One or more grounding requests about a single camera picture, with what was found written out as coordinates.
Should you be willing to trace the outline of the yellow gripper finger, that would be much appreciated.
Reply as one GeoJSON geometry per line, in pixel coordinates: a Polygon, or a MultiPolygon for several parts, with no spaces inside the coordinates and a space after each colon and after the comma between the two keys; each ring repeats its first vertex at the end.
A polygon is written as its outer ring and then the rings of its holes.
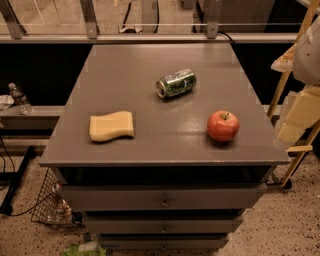
{"type": "Polygon", "coordinates": [[[320,119],[320,87],[306,85],[300,92],[290,91],[282,104],[275,126],[275,142],[295,144],[320,119]]]}

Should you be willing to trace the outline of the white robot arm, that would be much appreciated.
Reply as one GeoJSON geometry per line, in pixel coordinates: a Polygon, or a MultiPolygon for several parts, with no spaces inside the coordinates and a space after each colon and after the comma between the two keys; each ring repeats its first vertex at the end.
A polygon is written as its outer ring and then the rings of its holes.
{"type": "Polygon", "coordinates": [[[276,124],[275,139],[293,145],[320,119],[320,17],[271,68],[279,72],[292,71],[293,77],[305,85],[300,92],[288,94],[288,103],[281,109],[276,124]]]}

